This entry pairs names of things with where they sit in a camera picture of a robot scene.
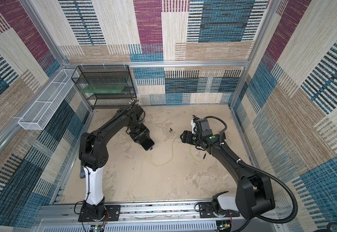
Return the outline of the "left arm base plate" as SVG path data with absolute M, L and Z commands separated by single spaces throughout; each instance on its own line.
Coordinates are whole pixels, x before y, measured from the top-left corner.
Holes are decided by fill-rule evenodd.
M 78 222 L 118 221 L 121 205 L 82 206 Z

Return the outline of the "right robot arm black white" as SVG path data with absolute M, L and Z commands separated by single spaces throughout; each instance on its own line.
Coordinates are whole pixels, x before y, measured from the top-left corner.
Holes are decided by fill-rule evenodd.
M 237 183 L 235 205 L 245 219 L 258 217 L 275 208 L 271 179 L 254 171 L 230 149 L 220 136 L 200 136 L 185 130 L 180 138 L 183 143 L 200 147 L 214 156 Z

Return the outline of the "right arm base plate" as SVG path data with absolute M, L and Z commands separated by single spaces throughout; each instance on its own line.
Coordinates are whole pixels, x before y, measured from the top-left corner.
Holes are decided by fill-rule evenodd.
M 229 218 L 230 216 L 239 217 L 240 213 L 234 210 L 225 210 L 218 204 L 212 202 L 198 202 L 195 204 L 195 211 L 200 214 L 201 218 Z

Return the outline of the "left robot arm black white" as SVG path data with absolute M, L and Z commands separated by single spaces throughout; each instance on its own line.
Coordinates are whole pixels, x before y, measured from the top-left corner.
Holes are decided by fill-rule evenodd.
M 106 215 L 105 197 L 102 191 L 103 169 L 109 155 L 107 144 L 111 138 L 126 127 L 132 140 L 149 151 L 154 146 L 149 129 L 143 124 L 145 111 L 138 100 L 119 109 L 116 114 L 100 128 L 91 133 L 83 133 L 80 138 L 79 155 L 85 178 L 86 194 L 82 202 L 81 215 L 89 215 L 92 220 L 100 221 Z

